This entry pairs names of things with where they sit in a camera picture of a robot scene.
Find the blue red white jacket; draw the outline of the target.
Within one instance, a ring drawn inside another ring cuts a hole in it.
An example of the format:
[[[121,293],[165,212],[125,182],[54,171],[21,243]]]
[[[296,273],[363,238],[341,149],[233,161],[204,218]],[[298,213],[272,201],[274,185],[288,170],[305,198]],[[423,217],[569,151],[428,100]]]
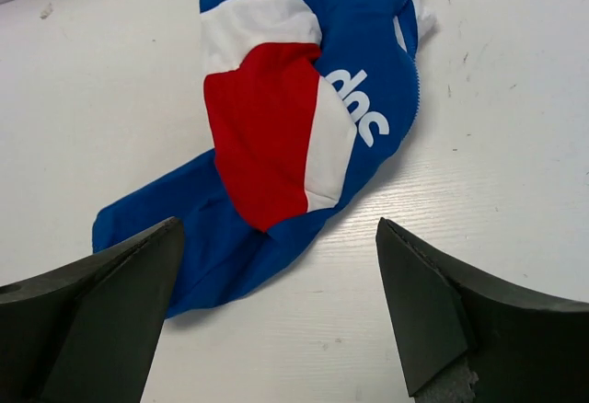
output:
[[[214,146],[104,207],[95,251],[168,218],[184,255],[168,314],[250,294],[393,156],[420,103],[420,0],[200,0]]]

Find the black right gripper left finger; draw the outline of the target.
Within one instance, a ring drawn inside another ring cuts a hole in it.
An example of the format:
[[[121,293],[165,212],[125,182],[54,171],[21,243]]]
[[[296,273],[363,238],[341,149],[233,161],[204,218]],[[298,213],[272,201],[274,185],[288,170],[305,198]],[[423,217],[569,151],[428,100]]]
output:
[[[183,247],[183,225],[169,218],[2,286],[2,401],[140,401]]]

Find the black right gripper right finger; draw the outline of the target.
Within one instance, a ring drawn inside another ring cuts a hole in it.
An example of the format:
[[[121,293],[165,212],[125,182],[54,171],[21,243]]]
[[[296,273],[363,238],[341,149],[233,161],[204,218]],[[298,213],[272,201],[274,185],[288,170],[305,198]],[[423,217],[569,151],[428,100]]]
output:
[[[587,400],[587,303],[493,276],[388,219],[376,246],[412,399]]]

